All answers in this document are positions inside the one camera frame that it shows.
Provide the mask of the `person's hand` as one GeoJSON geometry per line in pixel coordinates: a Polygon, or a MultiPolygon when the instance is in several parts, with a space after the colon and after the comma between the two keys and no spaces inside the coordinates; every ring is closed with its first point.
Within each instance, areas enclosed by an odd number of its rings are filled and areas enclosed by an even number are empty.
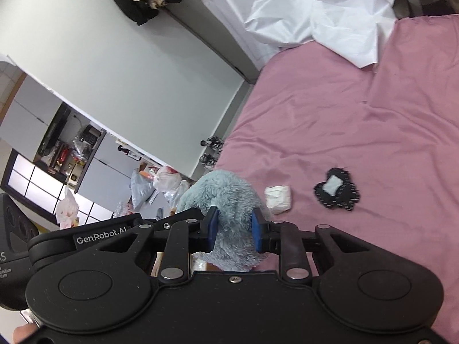
{"type": "Polygon", "coordinates": [[[34,334],[36,330],[38,330],[38,327],[35,324],[18,326],[12,333],[12,342],[14,344],[19,344],[31,336],[31,334],[34,334]]]}

